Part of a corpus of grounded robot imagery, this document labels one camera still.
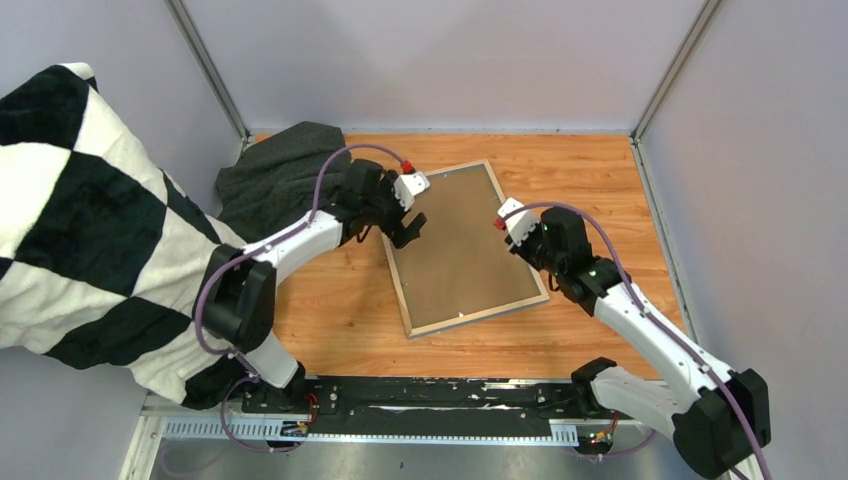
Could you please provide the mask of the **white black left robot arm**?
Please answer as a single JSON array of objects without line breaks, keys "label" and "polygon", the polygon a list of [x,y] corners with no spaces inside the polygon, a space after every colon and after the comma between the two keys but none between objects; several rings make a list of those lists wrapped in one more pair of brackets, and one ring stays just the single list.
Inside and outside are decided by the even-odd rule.
[{"label": "white black left robot arm", "polygon": [[425,214],[404,219],[429,187],[428,178],[408,162],[394,171],[357,159],[336,193],[298,223],[243,248],[217,247],[193,309],[201,346],[210,346],[206,333],[226,341],[220,354],[242,363],[249,378],[268,384],[271,404],[283,413],[298,411],[307,389],[295,379],[299,362],[273,332],[278,286],[322,254],[362,241],[374,227],[396,248],[419,238]]}]

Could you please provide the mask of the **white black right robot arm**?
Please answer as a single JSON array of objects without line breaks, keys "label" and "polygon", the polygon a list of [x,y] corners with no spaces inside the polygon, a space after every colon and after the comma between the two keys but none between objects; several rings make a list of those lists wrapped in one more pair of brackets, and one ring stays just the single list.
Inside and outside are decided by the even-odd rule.
[{"label": "white black right robot arm", "polygon": [[692,471],[716,479],[769,479],[763,449],[771,441],[769,389],[755,370],[739,371],[666,318],[622,265],[588,213],[558,202],[510,198],[495,225],[511,254],[547,273],[551,289],[627,341],[660,382],[637,377],[607,358],[572,374],[571,403],[584,417],[622,413],[671,440]]}]

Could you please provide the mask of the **wooden photo frame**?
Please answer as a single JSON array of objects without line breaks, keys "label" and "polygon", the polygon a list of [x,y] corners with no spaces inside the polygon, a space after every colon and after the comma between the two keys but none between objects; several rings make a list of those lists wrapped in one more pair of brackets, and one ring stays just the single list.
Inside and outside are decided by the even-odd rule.
[{"label": "wooden photo frame", "polygon": [[428,173],[415,200],[426,216],[401,249],[383,242],[407,338],[547,302],[539,273],[508,251],[494,220],[506,197],[486,160]]}]

